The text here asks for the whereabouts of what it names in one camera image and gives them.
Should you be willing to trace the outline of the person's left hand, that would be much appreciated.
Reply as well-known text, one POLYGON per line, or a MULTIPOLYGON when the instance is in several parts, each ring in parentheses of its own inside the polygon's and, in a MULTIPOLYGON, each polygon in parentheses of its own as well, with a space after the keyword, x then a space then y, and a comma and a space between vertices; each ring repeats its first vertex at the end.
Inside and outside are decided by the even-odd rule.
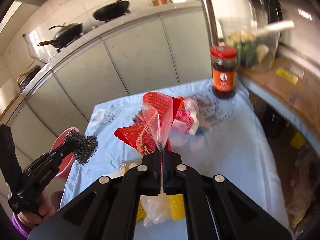
POLYGON ((34 229, 58 211, 62 195, 62 191, 56 191, 49 197, 48 194, 43 191, 40 195, 39 210, 36 213, 21 211, 17 215, 18 220, 28 228, 34 229))

